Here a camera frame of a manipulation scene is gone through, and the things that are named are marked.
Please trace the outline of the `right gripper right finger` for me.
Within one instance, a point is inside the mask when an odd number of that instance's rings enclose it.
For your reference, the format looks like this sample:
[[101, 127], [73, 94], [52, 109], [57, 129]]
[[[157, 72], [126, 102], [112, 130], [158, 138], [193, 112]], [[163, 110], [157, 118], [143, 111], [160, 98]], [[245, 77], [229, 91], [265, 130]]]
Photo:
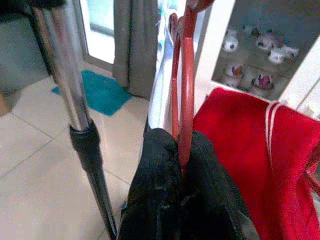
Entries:
[[201, 132], [192, 133], [187, 165], [185, 240], [244, 240], [239, 195], [217, 158], [212, 142]]

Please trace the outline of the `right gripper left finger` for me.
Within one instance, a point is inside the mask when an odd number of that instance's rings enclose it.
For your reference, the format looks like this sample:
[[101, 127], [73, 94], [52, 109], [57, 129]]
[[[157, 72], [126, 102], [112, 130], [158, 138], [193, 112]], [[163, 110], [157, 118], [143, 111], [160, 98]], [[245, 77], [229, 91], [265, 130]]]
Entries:
[[141, 158], [122, 210], [119, 240], [178, 240], [182, 230], [178, 147], [162, 128], [143, 138]]

